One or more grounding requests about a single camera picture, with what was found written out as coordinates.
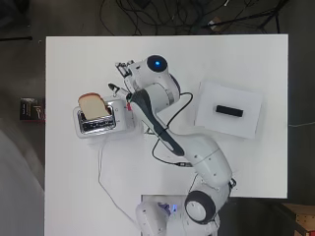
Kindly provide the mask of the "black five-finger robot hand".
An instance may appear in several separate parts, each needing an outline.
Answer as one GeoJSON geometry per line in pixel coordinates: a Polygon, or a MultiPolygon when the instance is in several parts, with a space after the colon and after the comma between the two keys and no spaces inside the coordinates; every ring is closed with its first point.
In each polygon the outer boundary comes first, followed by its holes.
{"type": "Polygon", "coordinates": [[[132,110],[131,105],[130,105],[130,101],[131,101],[132,94],[134,93],[134,89],[130,83],[132,72],[129,69],[129,66],[133,63],[134,63],[134,61],[131,60],[127,63],[116,63],[115,64],[115,68],[118,70],[118,72],[120,73],[120,75],[123,78],[123,83],[124,83],[123,87],[119,87],[119,86],[115,85],[114,83],[108,84],[108,87],[113,92],[113,96],[118,97],[118,98],[125,101],[128,111],[132,110]]]}

